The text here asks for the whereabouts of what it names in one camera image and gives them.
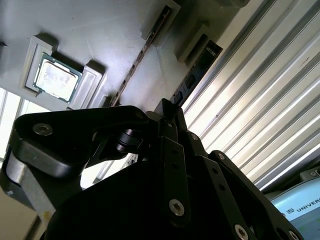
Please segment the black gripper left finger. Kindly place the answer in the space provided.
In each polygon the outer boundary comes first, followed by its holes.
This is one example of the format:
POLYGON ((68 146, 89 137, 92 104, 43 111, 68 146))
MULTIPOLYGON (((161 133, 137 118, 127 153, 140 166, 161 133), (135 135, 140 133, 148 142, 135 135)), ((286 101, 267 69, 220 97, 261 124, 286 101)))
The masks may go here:
POLYGON ((174 117, 135 106, 30 113, 13 123, 4 173, 43 223, 76 194, 140 162, 184 164, 174 117))

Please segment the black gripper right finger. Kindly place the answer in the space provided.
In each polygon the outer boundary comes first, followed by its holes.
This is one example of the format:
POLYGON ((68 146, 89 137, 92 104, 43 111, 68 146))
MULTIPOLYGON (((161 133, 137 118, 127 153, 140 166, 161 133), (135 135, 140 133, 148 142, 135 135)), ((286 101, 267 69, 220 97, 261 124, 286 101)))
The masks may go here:
POLYGON ((186 170, 197 191, 191 215, 199 213, 197 234, 218 240, 301 240, 299 231, 221 151, 207 153, 187 129, 182 108, 173 106, 186 170))

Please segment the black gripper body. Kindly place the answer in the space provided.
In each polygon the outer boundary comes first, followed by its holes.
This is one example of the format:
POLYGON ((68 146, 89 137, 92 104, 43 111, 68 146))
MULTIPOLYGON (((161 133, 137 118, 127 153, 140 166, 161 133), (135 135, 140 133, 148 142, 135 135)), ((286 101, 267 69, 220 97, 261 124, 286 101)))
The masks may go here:
POLYGON ((183 163, 135 163, 59 207, 47 240, 235 240, 223 213, 221 187, 183 163))

